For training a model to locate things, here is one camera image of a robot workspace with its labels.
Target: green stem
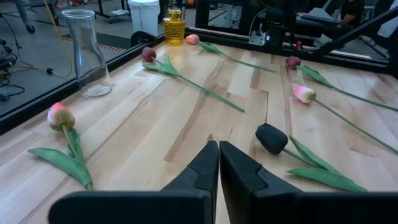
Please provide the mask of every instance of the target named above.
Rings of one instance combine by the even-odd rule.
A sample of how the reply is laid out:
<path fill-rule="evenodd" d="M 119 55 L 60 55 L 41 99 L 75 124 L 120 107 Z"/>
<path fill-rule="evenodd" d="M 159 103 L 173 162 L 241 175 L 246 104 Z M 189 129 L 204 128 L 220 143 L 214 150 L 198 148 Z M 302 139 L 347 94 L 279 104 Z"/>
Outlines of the green stem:
<path fill-rule="evenodd" d="M 335 86 L 333 87 L 333 89 L 339 91 L 340 93 L 344 93 L 344 94 L 346 94 L 346 95 L 348 95 L 348 96 L 352 96 L 353 98 L 357 98 L 357 99 L 359 99 L 359 100 L 362 100 L 362 101 L 371 103 L 371 104 L 373 104 L 373 105 L 381 106 L 381 107 L 383 107 L 383 108 L 387 108 L 387 109 L 390 109 L 390 110 L 393 110 L 393 111 L 398 111 L 398 108 L 395 108 L 395 107 L 392 107 L 392 106 L 389 106 L 389 105 L 385 105 L 385 104 L 382 104 L 382 103 L 378 103 L 378 102 L 375 102 L 375 101 L 371 101 L 371 100 L 362 98 L 362 97 L 360 97 L 360 96 L 356 96 L 356 95 L 354 95 L 354 94 L 352 94 L 352 93 L 348 93 L 348 92 L 346 92 L 346 91 L 344 91 L 344 90 L 341 90 L 341 89 L 339 89 L 339 88 L 336 88 Z"/>
<path fill-rule="evenodd" d="M 356 124 L 354 124 L 351 121 L 347 120 L 345 117 L 343 117 L 342 115 L 338 114 L 336 111 L 334 111 L 333 109 L 329 108 L 327 105 L 324 105 L 322 102 L 319 102 L 318 100 L 314 100 L 314 101 L 317 102 L 318 104 L 320 104 L 321 106 L 323 106 L 324 108 L 326 108 L 328 111 L 330 111 L 333 114 L 335 114 L 337 117 L 341 118 L 343 121 L 347 122 L 352 127 L 356 128 L 358 131 L 361 131 L 362 133 L 367 135 L 369 138 L 377 141 L 378 143 L 380 143 L 381 145 L 383 145 L 384 147 L 388 148 L 390 151 L 392 151 L 393 153 L 398 155 L 398 150 L 397 149 L 394 149 L 393 147 L 391 147 L 387 143 L 385 143 L 382 140 L 374 137 L 372 134 L 369 134 L 367 131 L 363 130 L 362 128 L 358 127 Z"/>
<path fill-rule="evenodd" d="M 226 104 L 232 106 L 233 108 L 237 109 L 238 111 L 244 112 L 244 109 L 240 108 L 239 106 L 236 106 L 234 103 L 230 102 L 230 101 L 227 100 L 226 98 L 223 98 L 223 97 L 220 96 L 219 94 L 217 94 L 217 93 L 215 93 L 215 92 L 213 92 L 213 91 L 211 91 L 211 90 L 208 90 L 208 89 L 206 89 L 206 88 L 203 88 L 202 86 L 200 86 L 200 85 L 194 83 L 193 81 L 191 81 L 191 80 L 189 80 L 189 79 L 183 77 L 182 75 L 179 76 L 179 77 L 182 78 L 183 80 L 185 80 L 185 81 L 191 83 L 192 85 L 198 87 L 199 89 L 205 91 L 206 93 L 209 93 L 209 94 L 215 96 L 215 97 L 218 98 L 219 100 L 221 100 L 221 101 L 223 101 L 224 103 L 226 103 Z"/>
<path fill-rule="evenodd" d="M 296 153 L 294 153 L 294 152 L 292 152 L 292 151 L 290 151 L 290 150 L 288 150 L 288 149 L 284 149 L 283 151 L 286 152 L 287 154 L 293 156 L 294 158 L 296 158 L 296 159 L 302 161 L 303 163 L 309 165 L 310 167 L 318 168 L 317 166 L 313 165 L 313 164 L 310 163 L 309 161 L 306 161 L 304 158 L 302 158 L 301 156 L 297 155 Z"/>
<path fill-rule="evenodd" d="M 159 63 L 159 64 L 161 64 L 161 65 L 164 65 L 161 61 L 157 60 L 156 58 L 154 58 L 154 57 L 151 57 L 151 58 L 152 58 L 152 60 L 154 60 L 155 62 L 157 62 L 157 63 Z"/>
<path fill-rule="evenodd" d="M 265 71 L 268 71 L 268 72 L 277 73 L 277 71 L 275 71 L 275 70 L 272 70 L 272 69 L 269 69 L 269 68 L 264 68 L 264 67 L 261 67 L 261 66 L 258 66 L 258 65 L 253 65 L 253 64 L 250 64 L 250 63 L 243 62 L 243 61 L 238 60 L 238 59 L 236 59 L 236 58 L 234 58 L 234 57 L 231 57 L 231 56 L 229 56 L 229 55 L 227 55 L 227 54 L 225 54 L 225 53 L 223 53 L 223 52 L 221 52 L 220 54 L 224 55 L 225 57 L 228 57 L 229 59 L 231 59 L 231 60 L 234 61 L 234 62 L 238 62 L 238 63 L 244 64 L 244 65 L 250 66 L 250 67 L 262 69 L 262 70 L 265 70 Z"/>
<path fill-rule="evenodd" d="M 93 184 L 88 184 L 87 186 L 86 186 L 86 189 L 87 190 L 93 190 Z"/>
<path fill-rule="evenodd" d="M 70 139 L 69 131 L 68 131 L 68 128 L 67 128 L 66 124 L 62 124 L 62 130 L 63 130 L 63 134 L 67 138 L 67 141 L 68 141 L 68 144 L 70 146 L 70 149 L 72 150 L 73 156 L 75 157 L 76 156 L 76 149 L 75 149 L 75 146 L 73 145 L 72 139 Z"/>

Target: wooden table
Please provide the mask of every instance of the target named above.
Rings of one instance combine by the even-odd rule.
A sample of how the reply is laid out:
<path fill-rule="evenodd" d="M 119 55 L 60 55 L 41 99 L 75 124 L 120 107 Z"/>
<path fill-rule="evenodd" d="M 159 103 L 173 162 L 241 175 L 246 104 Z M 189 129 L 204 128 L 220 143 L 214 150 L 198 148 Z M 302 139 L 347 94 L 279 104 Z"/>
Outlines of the wooden table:
<path fill-rule="evenodd" d="M 398 156 L 314 103 L 298 102 L 292 87 L 306 85 L 318 99 L 391 146 L 398 148 L 398 113 L 342 95 L 289 70 L 285 58 L 218 45 L 253 69 L 197 45 L 160 44 L 158 58 L 200 85 L 246 109 L 245 113 L 184 81 L 143 70 L 140 57 L 112 72 L 113 91 L 98 99 L 78 93 L 63 102 L 76 118 L 81 145 L 96 190 L 159 190 L 176 177 L 209 138 L 228 140 L 266 169 L 304 191 L 337 191 L 294 177 L 287 170 L 305 164 L 287 154 L 273 156 L 254 132 L 265 122 L 297 138 L 344 175 L 369 191 L 398 189 Z M 332 84 L 354 94 L 398 106 L 398 81 L 391 76 L 313 62 Z M 47 111 L 0 137 L 0 223 L 45 223 L 51 204 L 84 190 L 74 178 L 28 149 L 66 150 L 62 133 L 47 124 Z M 289 143 L 287 148 L 295 150 Z M 217 223 L 229 223 L 221 184 Z"/>

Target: glass vase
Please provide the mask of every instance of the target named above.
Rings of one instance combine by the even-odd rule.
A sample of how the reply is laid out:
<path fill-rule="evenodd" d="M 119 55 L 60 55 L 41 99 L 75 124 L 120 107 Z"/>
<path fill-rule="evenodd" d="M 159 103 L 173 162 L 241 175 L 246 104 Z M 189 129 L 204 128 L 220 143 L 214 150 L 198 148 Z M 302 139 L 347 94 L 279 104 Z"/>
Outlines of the glass vase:
<path fill-rule="evenodd" d="M 103 96 L 112 90 L 111 78 L 95 32 L 95 13 L 87 9 L 62 11 L 73 40 L 75 71 L 80 94 Z"/>

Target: tulip bud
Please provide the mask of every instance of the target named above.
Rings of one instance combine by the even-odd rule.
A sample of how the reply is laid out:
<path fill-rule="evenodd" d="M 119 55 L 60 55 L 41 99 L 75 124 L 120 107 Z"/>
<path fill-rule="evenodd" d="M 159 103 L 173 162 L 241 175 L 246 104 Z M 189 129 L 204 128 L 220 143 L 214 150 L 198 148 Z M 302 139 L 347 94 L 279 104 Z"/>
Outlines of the tulip bud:
<path fill-rule="evenodd" d="M 301 60 L 298 57 L 290 56 L 286 59 L 286 63 L 291 69 L 296 69 L 297 66 L 301 65 Z"/>
<path fill-rule="evenodd" d="M 142 50 L 141 56 L 146 62 L 153 62 L 152 58 L 156 58 L 156 51 L 151 47 L 146 47 Z"/>
<path fill-rule="evenodd" d="M 293 88 L 293 93 L 302 103 L 309 104 L 315 100 L 317 93 L 313 89 L 306 86 L 298 86 Z"/>
<path fill-rule="evenodd" d="M 279 129 L 269 124 L 257 128 L 256 137 L 271 154 L 278 155 L 287 145 L 287 136 Z"/>
<path fill-rule="evenodd" d="M 197 36 L 196 34 L 191 34 L 186 37 L 186 40 L 188 43 L 196 45 L 197 44 L 196 40 L 199 40 L 199 36 Z"/>
<path fill-rule="evenodd" d="M 55 103 L 51 106 L 47 120 L 50 123 L 50 128 L 54 131 L 62 131 L 62 124 L 66 124 L 68 130 L 75 125 L 75 117 L 62 103 Z"/>

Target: yellow cable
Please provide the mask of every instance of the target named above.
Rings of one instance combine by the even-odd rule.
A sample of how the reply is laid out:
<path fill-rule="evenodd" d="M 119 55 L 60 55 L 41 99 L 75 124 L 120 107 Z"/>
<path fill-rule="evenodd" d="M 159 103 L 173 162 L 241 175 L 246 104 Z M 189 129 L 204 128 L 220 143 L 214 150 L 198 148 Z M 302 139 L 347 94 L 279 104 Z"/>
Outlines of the yellow cable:
<path fill-rule="evenodd" d="M 65 78 L 65 77 L 68 77 L 68 76 L 70 76 L 72 74 L 72 69 L 73 69 L 72 60 L 70 59 L 70 55 L 69 55 L 67 47 L 65 46 L 65 44 L 63 43 L 63 40 L 61 39 L 61 35 L 60 35 L 59 31 L 58 31 L 58 27 L 57 27 L 57 25 L 55 25 L 55 20 L 54 20 L 52 14 L 51 14 L 51 10 L 49 8 L 49 5 L 47 4 L 47 0 L 44 0 L 44 4 L 45 4 L 45 7 L 47 8 L 47 12 L 50 15 L 51 22 L 52 22 L 52 24 L 54 26 L 55 35 L 57 36 L 57 39 L 61 42 L 62 47 L 63 47 L 63 49 L 64 49 L 64 51 L 65 51 L 65 53 L 66 53 L 66 55 L 68 57 L 68 60 L 69 60 L 69 74 L 68 75 L 61 75 L 61 74 L 55 72 L 54 70 L 52 71 L 52 73 L 54 75 L 58 76 L 58 77 Z M 31 69 L 43 70 L 43 71 L 47 72 L 47 69 L 39 68 L 39 67 L 35 67 L 35 66 L 28 66 L 28 65 L 13 65 L 11 68 L 31 68 Z"/>

